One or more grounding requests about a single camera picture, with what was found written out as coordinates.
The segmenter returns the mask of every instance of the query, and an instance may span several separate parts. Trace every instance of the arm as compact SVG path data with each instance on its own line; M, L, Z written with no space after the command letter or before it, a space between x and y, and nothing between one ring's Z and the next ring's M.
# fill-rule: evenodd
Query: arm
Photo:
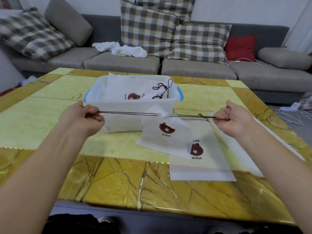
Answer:
M232 136L267 178L304 233L312 232L312 169L259 125L243 107L215 114L215 123Z
M98 108L69 106L39 148L0 188L0 233L41 233L85 140L104 125Z

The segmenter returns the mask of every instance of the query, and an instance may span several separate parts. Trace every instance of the hand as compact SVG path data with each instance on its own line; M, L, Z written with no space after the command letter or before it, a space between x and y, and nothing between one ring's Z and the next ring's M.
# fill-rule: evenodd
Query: hand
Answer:
M83 102L78 101L62 112L59 124L74 133L89 137L96 134L105 123L104 117L98 111L98 107L83 106Z
M250 112L230 100L227 100L227 107L221 108L214 116L217 118L213 119L217 127L233 138L242 136L258 124Z

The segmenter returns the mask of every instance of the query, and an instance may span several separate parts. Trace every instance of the brown drawstring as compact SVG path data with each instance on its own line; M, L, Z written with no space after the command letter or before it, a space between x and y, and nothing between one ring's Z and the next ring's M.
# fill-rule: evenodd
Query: brown drawstring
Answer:
M161 94L161 95L156 95L154 96L152 99L154 98L162 98L163 95L167 92L167 98L169 98L169 88L172 86L172 83L173 83L173 80L170 78L168 79L168 86L164 85L163 83L158 83L157 86L154 86L153 89L154 90L158 90L160 89L161 87L164 87L165 88L165 91Z

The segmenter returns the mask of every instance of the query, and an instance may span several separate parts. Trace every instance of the forearm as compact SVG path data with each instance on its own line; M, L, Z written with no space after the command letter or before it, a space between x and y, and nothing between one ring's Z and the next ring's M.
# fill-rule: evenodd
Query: forearm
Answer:
M40 233L86 137L57 125L0 188L0 232Z
M312 169L262 126L236 138L306 233L312 232Z

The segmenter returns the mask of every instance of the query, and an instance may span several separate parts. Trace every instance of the right hand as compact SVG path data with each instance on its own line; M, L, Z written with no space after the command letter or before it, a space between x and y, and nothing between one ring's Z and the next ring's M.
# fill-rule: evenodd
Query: right hand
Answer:
M230 100L227 100L226 104L227 107L216 112L214 114L216 119L213 119L223 133L237 138L257 126L258 123L245 108Z

